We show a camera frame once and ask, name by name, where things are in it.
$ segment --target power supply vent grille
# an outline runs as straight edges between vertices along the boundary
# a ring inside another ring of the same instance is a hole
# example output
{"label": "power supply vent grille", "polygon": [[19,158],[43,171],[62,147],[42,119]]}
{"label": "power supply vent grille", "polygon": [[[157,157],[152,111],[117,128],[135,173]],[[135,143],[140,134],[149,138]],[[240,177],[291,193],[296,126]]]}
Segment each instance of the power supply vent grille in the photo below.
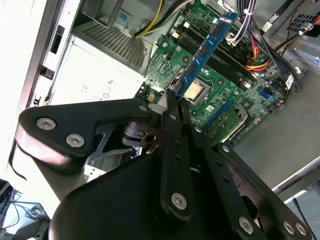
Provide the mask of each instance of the power supply vent grille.
{"label": "power supply vent grille", "polygon": [[312,23],[312,21],[316,18],[317,16],[315,15],[304,15],[304,14],[299,14],[294,21],[290,24],[290,26],[287,28],[287,30],[290,30],[292,32],[299,32],[301,30],[301,26],[304,23]]}
{"label": "power supply vent grille", "polygon": [[142,68],[147,48],[141,40],[132,39],[115,27],[106,29],[100,24],[85,28],[82,30],[82,33],[139,68]]}

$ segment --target motherboard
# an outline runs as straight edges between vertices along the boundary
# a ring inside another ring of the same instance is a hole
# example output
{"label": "motherboard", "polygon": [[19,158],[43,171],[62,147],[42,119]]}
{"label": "motherboard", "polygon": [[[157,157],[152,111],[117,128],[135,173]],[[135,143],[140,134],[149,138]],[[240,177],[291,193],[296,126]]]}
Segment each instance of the motherboard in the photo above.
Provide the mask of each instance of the motherboard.
{"label": "motherboard", "polygon": [[[173,89],[220,16],[200,0],[182,9],[163,36],[135,97],[157,103],[167,88]],[[229,32],[236,33],[236,27]],[[285,93],[277,68],[246,70],[246,49],[247,39],[236,46],[223,39],[184,93],[192,123],[206,131],[212,145],[235,143],[264,116],[283,107]]]}

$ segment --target label sticker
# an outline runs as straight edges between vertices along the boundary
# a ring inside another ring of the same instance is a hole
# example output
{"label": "label sticker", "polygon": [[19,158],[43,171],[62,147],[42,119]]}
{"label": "label sticker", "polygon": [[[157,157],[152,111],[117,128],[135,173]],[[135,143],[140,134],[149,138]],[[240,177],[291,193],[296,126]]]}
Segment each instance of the label sticker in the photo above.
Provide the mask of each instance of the label sticker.
{"label": "label sticker", "polygon": [[293,82],[294,82],[294,76],[291,74],[288,77],[288,80],[285,82],[286,87],[290,89]]}
{"label": "label sticker", "polygon": [[211,113],[213,110],[215,110],[215,108],[211,105],[208,105],[205,110],[207,110],[209,113]]}
{"label": "label sticker", "polygon": [[220,19],[221,21],[224,21],[224,22],[228,23],[228,24],[232,23],[232,20],[230,20],[230,19],[228,19],[228,18],[225,18],[225,17],[220,17],[219,19]]}
{"label": "label sticker", "polygon": [[297,74],[300,74],[300,73],[301,73],[301,70],[300,70],[300,68],[299,68],[298,66],[296,66],[294,69],[295,69],[295,71],[296,71]]}

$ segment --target bolt head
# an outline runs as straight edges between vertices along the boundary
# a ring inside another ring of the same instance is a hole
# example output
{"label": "bolt head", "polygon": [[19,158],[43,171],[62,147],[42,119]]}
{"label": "bolt head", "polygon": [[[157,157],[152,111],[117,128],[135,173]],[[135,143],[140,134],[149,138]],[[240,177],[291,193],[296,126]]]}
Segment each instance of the bolt head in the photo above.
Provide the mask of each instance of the bolt head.
{"label": "bolt head", "polygon": [[202,129],[198,126],[195,126],[194,129],[198,132],[198,133],[202,133]]}
{"label": "bolt head", "polygon": [[176,116],[173,115],[173,114],[169,114],[169,117],[172,118],[173,120],[176,120],[176,119],[177,119]]}
{"label": "bolt head", "polygon": [[296,222],[295,227],[298,229],[299,233],[301,233],[303,236],[307,236],[307,231],[300,223]]}
{"label": "bolt head", "polygon": [[52,130],[56,128],[56,123],[50,118],[43,117],[36,121],[36,125],[43,130]]}
{"label": "bolt head", "polygon": [[294,228],[291,226],[291,224],[287,221],[283,221],[283,226],[285,228],[285,230],[287,230],[288,233],[290,233],[291,235],[295,235],[295,230]]}
{"label": "bolt head", "polygon": [[254,233],[254,227],[244,216],[239,217],[239,224],[247,234],[252,235]]}
{"label": "bolt head", "polygon": [[223,151],[226,153],[230,152],[230,149],[227,146],[222,146]]}
{"label": "bolt head", "polygon": [[85,139],[78,134],[70,134],[65,139],[66,143],[73,148],[81,148],[85,145]]}
{"label": "bolt head", "polygon": [[140,108],[140,110],[142,110],[142,111],[144,111],[144,112],[148,111],[145,106],[140,105],[139,108]]}
{"label": "bolt head", "polygon": [[173,193],[171,196],[171,201],[177,209],[185,210],[187,208],[187,200],[181,193]]}

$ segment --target ram slot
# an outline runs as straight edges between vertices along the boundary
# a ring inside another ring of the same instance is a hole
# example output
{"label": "ram slot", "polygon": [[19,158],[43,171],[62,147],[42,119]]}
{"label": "ram slot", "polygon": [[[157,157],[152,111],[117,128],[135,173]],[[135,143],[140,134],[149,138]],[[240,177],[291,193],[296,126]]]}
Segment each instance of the ram slot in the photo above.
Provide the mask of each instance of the ram slot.
{"label": "ram slot", "polygon": [[[188,28],[184,27],[182,32],[184,34],[182,34],[181,37],[185,38],[185,36],[188,36],[189,38],[198,43],[197,47],[200,47],[201,43],[205,40],[205,37],[200,32],[198,32],[197,29],[192,25],[190,25]],[[219,46],[214,51],[214,55],[231,65],[234,71],[241,72],[244,76],[253,80],[251,74],[246,70],[245,66],[241,64],[238,59],[235,59],[234,57],[231,57],[229,54],[227,54]]]}
{"label": "ram slot", "polygon": [[[190,43],[187,39],[180,38],[177,44],[189,52],[191,55],[194,55],[198,50],[198,47],[194,44]],[[225,67],[222,63],[216,60],[214,57],[210,57],[208,62],[206,63],[210,68],[214,69],[217,73],[224,76],[226,79],[229,79],[231,82],[242,88],[243,90],[247,90],[242,86],[242,82],[238,75],[232,73],[228,67]]]}

